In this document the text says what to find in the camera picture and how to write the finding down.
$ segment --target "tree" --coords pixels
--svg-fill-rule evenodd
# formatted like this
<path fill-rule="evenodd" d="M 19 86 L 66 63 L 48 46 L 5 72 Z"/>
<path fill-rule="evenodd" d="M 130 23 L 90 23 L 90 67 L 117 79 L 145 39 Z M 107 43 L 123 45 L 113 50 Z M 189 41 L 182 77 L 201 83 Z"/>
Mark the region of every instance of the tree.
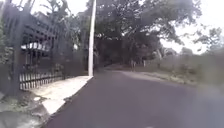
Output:
<path fill-rule="evenodd" d="M 198 36 L 197 39 L 194 40 L 195 43 L 206 44 L 208 50 L 219 47 L 221 44 L 221 28 L 208 28 L 204 26 L 202 29 L 199 29 L 196 33 Z"/>
<path fill-rule="evenodd" d="M 193 55 L 193 51 L 189 48 L 183 47 L 181 50 L 181 54 L 183 55 Z"/>
<path fill-rule="evenodd" d="M 161 49 L 160 39 L 182 43 L 175 27 L 190 25 L 201 15 L 200 1 L 192 0 L 98 0 L 95 45 L 103 61 L 111 63 L 141 59 Z M 92 0 L 85 14 L 91 14 Z"/>

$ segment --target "black metal fence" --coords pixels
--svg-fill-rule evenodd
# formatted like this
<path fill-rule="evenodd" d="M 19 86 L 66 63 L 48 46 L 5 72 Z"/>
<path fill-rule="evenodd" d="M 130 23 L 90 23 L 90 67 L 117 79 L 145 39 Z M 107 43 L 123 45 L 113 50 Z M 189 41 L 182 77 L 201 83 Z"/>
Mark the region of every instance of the black metal fence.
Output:
<path fill-rule="evenodd" d="M 20 55 L 17 56 L 19 57 L 19 76 L 16 76 L 19 77 L 20 89 L 38 88 L 69 77 L 70 75 L 66 74 L 65 70 L 66 61 L 62 59 L 63 54 L 59 52 L 62 43 L 67 44 L 63 40 L 63 29 L 39 13 L 35 17 L 29 14 L 25 19 L 22 33 L 15 33 L 21 13 L 23 12 L 18 7 L 9 5 L 3 15 L 7 39 L 14 51 L 20 50 Z M 15 34 L 22 36 L 22 42 L 15 40 Z M 15 49 L 15 43 L 20 43 L 21 47 Z"/>

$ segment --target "asphalt road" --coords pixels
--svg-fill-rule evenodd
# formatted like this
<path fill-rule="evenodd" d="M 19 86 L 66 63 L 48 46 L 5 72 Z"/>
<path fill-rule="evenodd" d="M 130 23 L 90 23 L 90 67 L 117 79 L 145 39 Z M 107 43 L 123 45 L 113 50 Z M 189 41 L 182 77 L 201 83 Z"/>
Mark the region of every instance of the asphalt road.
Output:
<path fill-rule="evenodd" d="M 94 77 L 43 128 L 224 128 L 217 91 L 128 72 Z"/>

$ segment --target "white pole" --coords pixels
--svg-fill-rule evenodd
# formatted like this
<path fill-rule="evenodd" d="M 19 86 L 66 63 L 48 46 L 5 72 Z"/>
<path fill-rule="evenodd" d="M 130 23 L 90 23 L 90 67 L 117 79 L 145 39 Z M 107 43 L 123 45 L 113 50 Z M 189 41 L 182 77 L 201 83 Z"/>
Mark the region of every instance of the white pole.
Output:
<path fill-rule="evenodd" d="M 88 72 L 89 76 L 93 76 L 93 46 L 94 46 L 94 29 L 95 29 L 95 19 L 96 19 L 96 0 L 93 0 L 93 10 L 91 18 L 91 28 L 89 37 L 89 66 Z"/>

